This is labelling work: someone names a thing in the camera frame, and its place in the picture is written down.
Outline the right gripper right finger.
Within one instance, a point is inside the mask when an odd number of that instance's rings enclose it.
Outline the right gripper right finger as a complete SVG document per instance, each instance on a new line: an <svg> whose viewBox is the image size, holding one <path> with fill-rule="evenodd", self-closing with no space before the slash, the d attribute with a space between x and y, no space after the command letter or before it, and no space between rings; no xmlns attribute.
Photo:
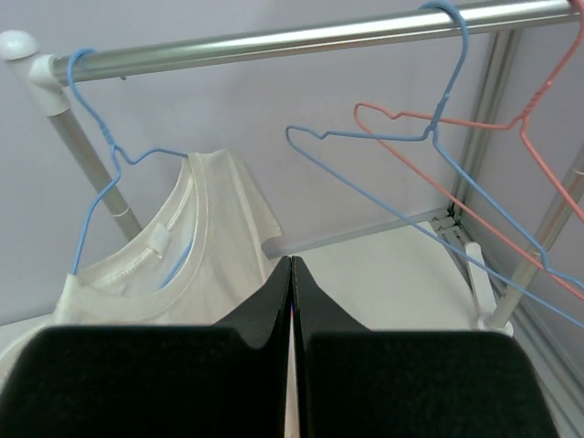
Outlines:
<svg viewBox="0 0 584 438"><path fill-rule="evenodd" d="M374 331L291 260L304 437L555 437L534 367L508 336Z"/></svg>

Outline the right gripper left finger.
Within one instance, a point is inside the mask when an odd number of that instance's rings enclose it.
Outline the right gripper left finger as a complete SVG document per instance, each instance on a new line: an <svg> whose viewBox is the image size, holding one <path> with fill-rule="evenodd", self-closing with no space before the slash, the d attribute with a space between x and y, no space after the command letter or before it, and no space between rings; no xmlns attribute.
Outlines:
<svg viewBox="0 0 584 438"><path fill-rule="evenodd" d="M4 437L280 437L289 258L210 326L38 332L1 395Z"/></svg>

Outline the white t shirt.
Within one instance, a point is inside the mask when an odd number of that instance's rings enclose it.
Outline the white t shirt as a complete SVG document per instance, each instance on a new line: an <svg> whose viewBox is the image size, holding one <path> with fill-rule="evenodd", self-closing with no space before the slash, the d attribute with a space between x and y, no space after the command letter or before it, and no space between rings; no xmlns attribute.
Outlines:
<svg viewBox="0 0 584 438"><path fill-rule="evenodd" d="M117 253L66 277L43 325L210 325L273 270L279 223L245 163L191 153L159 212Z"/></svg>

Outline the metal clothes rack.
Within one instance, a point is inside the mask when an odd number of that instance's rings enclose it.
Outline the metal clothes rack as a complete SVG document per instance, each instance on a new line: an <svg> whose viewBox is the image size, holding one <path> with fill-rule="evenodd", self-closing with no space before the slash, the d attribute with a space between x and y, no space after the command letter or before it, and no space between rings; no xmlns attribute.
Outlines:
<svg viewBox="0 0 584 438"><path fill-rule="evenodd" d="M61 25L79 90L131 156L151 148L243 157L284 229L279 249L390 216L292 151L285 129L351 130L352 104L432 111L461 48L439 10L393 1L385 16L326 23L349 1L276 1L273 30L229 35L245 3L4 1L1 17ZM1 36L1 315L44 311L72 265L109 148L67 94L67 59L23 31Z"/></svg>

